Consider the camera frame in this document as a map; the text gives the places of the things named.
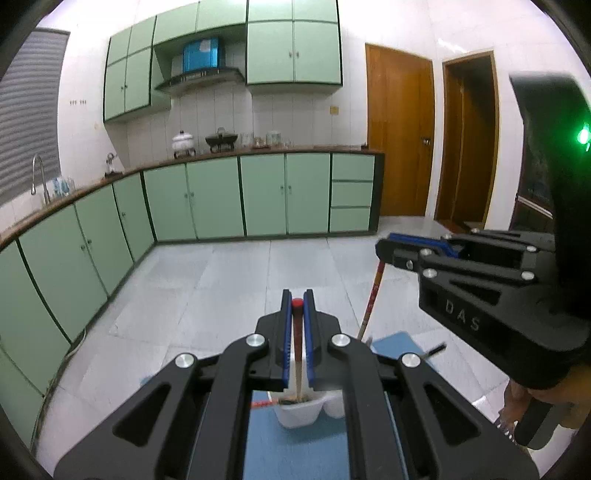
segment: green light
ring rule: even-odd
[[[584,128],[579,132],[577,140],[581,145],[589,143],[589,140],[591,140],[591,134],[589,133],[589,124],[585,124]]]

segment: tile floor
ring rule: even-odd
[[[60,457],[142,379],[181,352],[216,354],[251,333],[260,316],[279,309],[284,288],[294,296],[313,288],[317,308],[356,335],[378,264],[374,244],[389,232],[438,238],[447,230],[424,218],[384,217],[371,237],[155,248],[64,372],[41,431],[38,460],[53,473]],[[368,333],[379,339],[403,330],[423,349],[447,342],[434,366],[494,420],[506,375],[422,312],[417,300],[415,275],[387,265]]]

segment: door frame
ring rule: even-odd
[[[495,146],[493,149],[493,159],[492,159],[492,172],[491,172],[491,182],[490,185],[488,187],[488,195],[486,198],[486,206],[484,209],[484,214],[482,216],[482,223],[484,225],[486,225],[486,220],[488,218],[488,212],[489,212],[489,208],[491,206],[491,198],[492,198],[492,190],[493,187],[495,185],[495,178],[496,178],[496,165],[497,165],[497,160],[499,157],[499,129],[500,129],[500,111],[499,111],[499,83],[498,83],[498,77],[497,77],[497,73],[496,73],[496,63],[495,63],[495,52],[494,50],[486,50],[486,51],[481,51],[478,53],[472,53],[469,55],[464,55],[461,57],[456,57],[454,59],[451,60],[447,60],[442,62],[441,64],[441,69],[442,69],[442,73],[443,73],[443,109],[444,109],[444,119],[443,119],[443,151],[442,151],[442,155],[441,155],[441,169],[439,171],[439,186],[437,189],[437,204],[435,207],[435,219],[438,218],[438,213],[439,213],[439,203],[441,201],[441,187],[443,185],[443,172],[445,169],[445,163],[446,163],[446,147],[447,147],[447,139],[445,138],[445,132],[446,132],[446,127],[447,127],[447,123],[449,121],[448,116],[447,116],[447,105],[448,105],[448,100],[447,100],[447,95],[448,95],[448,91],[447,91],[447,82],[446,82],[446,78],[448,75],[448,70],[447,68],[449,66],[452,66],[454,64],[458,64],[458,63],[463,63],[465,61],[469,61],[469,60],[474,60],[474,59],[479,59],[482,57],[490,57],[491,60],[491,67],[492,67],[492,83],[493,83],[493,88],[495,91]]]

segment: white pot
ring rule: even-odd
[[[186,134],[183,130],[178,135],[173,137],[173,151],[193,150],[195,148],[195,140],[191,134]]]

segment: doorway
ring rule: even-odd
[[[499,96],[493,52],[443,63],[443,162],[435,220],[483,228],[495,182]]]
[[[385,153],[380,215],[425,215],[433,162],[433,62],[365,44],[368,145]]]

